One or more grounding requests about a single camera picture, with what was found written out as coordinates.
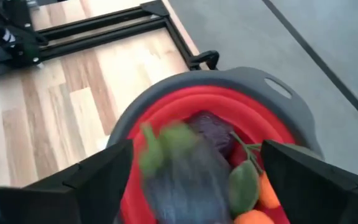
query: black metal frame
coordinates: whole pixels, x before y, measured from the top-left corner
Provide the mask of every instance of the black metal frame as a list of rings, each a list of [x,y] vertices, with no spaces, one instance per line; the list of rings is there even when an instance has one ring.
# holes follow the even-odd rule
[[[210,50],[199,55],[193,55],[186,42],[183,40],[183,37],[178,31],[175,23],[170,18],[169,12],[161,0],[147,2],[130,9],[40,30],[37,31],[37,33],[44,36],[48,40],[57,40],[147,16],[150,16],[150,19],[147,19],[146,21],[136,22],[131,25],[122,26],[93,35],[87,35],[85,37],[69,40],[60,44],[41,47],[39,48],[39,56],[35,58],[35,60],[33,60],[34,58],[25,58],[23,55],[14,55],[12,56],[12,59],[12,57],[8,55],[8,57],[6,57],[7,59],[0,60],[0,75],[12,69],[37,65],[40,62],[50,60],[52,58],[61,57],[102,44],[107,44],[115,40],[124,39],[126,37],[162,28],[166,28],[166,30],[168,30],[168,33],[170,34],[189,70],[200,70],[200,64],[203,62],[207,64],[209,69],[217,70],[216,64],[219,60],[219,53],[215,50]]]

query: plastic fruit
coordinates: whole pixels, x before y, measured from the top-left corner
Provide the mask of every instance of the plastic fruit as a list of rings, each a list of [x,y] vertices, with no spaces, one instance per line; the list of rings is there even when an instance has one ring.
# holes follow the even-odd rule
[[[234,224],[274,224],[274,222],[265,213],[258,210],[251,210],[239,215],[234,220]]]
[[[263,172],[259,177],[259,202],[266,208],[277,208],[280,206],[280,201],[273,190],[272,185],[267,178],[266,172]]]

